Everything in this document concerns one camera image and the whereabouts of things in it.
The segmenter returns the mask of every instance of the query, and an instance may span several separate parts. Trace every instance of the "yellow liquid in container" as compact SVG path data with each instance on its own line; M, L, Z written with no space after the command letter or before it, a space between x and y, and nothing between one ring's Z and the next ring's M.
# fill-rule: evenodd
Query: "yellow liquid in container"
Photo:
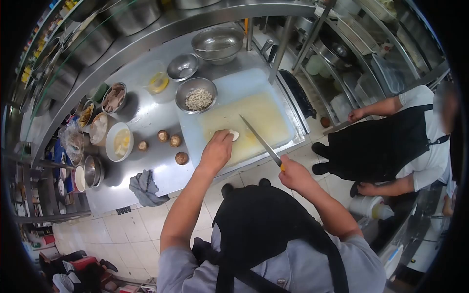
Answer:
M151 78L150 84L148 86L144 86L143 88L145 88L150 94L156 95L161 93L166 88L168 82L169 79L166 76L166 73L158 72Z

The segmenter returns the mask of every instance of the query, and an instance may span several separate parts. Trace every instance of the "hand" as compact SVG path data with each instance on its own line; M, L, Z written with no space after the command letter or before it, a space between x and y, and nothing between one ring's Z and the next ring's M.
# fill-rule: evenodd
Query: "hand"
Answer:
M197 168L215 176L231 158L233 137L228 129L216 131L202 152Z
M363 116L365 116L365 111L363 109L354 109L348 114L348 121L350 123L354 123L363 118Z
M312 189L316 182L303 165L290 160L287 155L283 155L281 160L285 171L279 174L279 178L283 185L301 195Z
M358 193L363 196L377 196L378 187L372 183L360 182L360 185L357 185Z

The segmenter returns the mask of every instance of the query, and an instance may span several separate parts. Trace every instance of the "gray shirt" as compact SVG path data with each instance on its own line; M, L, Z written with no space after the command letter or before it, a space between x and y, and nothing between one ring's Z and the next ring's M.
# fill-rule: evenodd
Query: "gray shirt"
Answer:
M365 239L358 235L344 242L329 235L339 249L347 274L350 293L383 292L386 274L378 256ZM220 251L220 229L213 227L212 248ZM287 249L252 268L258 275L277 284L285 279L283 287L290 292L333 292L331 271L327 256L313 249L303 240L291 240ZM169 247L159 258L158 293L215 292L218 266L205 261L197 265L190 250ZM238 279L234 279L234 292L256 291Z

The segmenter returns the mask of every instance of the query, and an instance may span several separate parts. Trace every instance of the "white bowl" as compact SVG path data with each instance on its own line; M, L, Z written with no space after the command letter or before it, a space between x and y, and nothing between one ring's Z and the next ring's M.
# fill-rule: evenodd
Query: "white bowl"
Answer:
M117 135L117 133L119 131L121 131L122 129L128 129L129 130L130 142L129 142L129 148L127 149L127 152L125 153L125 155L123 157L119 157L114 152L114 138ZM109 132L107 133L107 136L106 136L106 154L107 154L107 157L113 162L121 162L129 156L129 154L132 152L133 147L134 147L134 134L132 133L132 131L130 131L127 124L125 124L124 122L118 122L118 123L114 124L111 127L111 129L109 130Z

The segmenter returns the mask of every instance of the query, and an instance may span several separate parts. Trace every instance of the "knife blade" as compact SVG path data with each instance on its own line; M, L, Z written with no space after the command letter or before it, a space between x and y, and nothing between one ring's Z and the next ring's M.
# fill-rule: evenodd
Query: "knife blade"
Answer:
M257 140L261 143L261 145L265 148L265 150L269 153L269 155L272 157L272 159L279 165L280 169L282 171L285 171L285 168L282 164L282 160L280 159L279 155L277 155L276 152L273 151L273 149L270 147L270 145L257 133L257 131L254 130L254 128L247 122L247 120L239 115L241 119L244 121L244 123L248 126L248 128L252 131L254 136L257 138Z

